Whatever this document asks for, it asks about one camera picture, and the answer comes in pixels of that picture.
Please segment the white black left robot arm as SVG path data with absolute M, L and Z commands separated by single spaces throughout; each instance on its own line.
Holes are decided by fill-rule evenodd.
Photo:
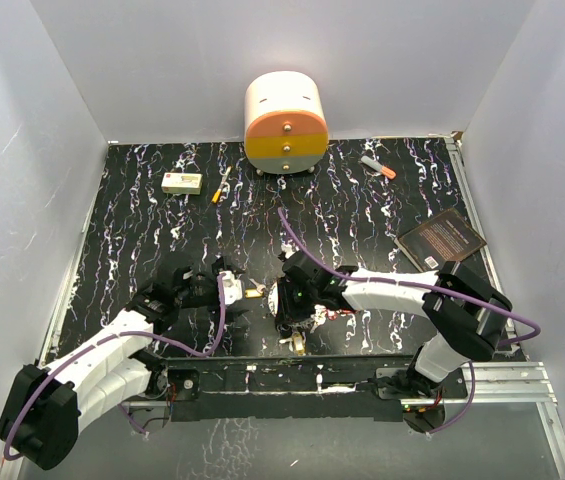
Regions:
M 187 263 L 162 266 L 116 317 L 72 352 L 46 364 L 28 364 L 16 374 L 0 416 L 3 458 L 22 457 L 40 468 L 57 466 L 80 433 L 124 400 L 162 396 L 165 370 L 137 359 L 153 342 L 195 358 L 215 353 L 225 332 L 228 308 L 243 297 L 242 269 L 219 257 L 208 274 Z M 212 343 L 198 351 L 165 333 L 183 310 L 206 307 L 219 315 Z

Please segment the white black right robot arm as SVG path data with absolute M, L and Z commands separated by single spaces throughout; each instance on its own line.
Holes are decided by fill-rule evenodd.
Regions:
M 436 333 L 409 366 L 384 381 L 405 395 L 431 397 L 469 361 L 490 361 L 507 323 L 510 301 L 459 262 L 417 274 L 382 273 L 358 266 L 328 268 L 297 251 L 282 257 L 282 276 L 267 295 L 277 324 L 292 326 L 315 314 L 392 311 L 428 319 Z

